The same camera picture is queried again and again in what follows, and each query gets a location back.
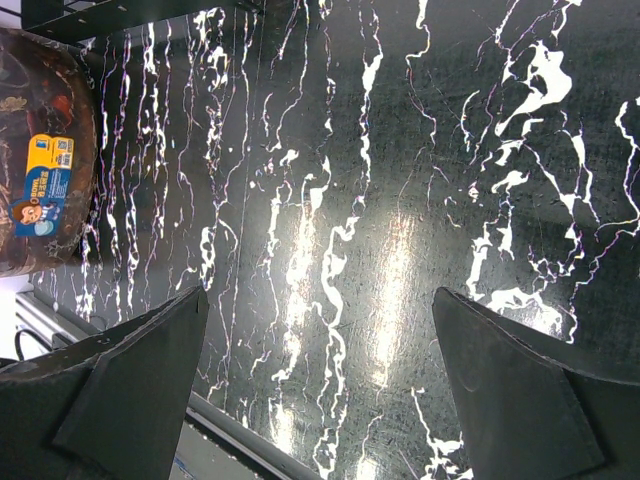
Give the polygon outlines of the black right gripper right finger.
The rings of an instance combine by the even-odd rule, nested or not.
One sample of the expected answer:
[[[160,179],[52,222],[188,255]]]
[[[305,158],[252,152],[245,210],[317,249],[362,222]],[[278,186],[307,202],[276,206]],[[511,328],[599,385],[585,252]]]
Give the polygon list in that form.
[[[436,290],[432,312],[475,478],[638,478],[638,366],[448,288]]]

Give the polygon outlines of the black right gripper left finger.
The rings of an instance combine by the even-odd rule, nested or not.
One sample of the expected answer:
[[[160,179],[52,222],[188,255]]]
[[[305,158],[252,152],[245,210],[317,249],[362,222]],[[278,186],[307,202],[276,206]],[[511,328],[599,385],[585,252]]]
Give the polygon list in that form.
[[[209,304],[190,288],[100,334],[1,370],[4,479],[166,479]]]

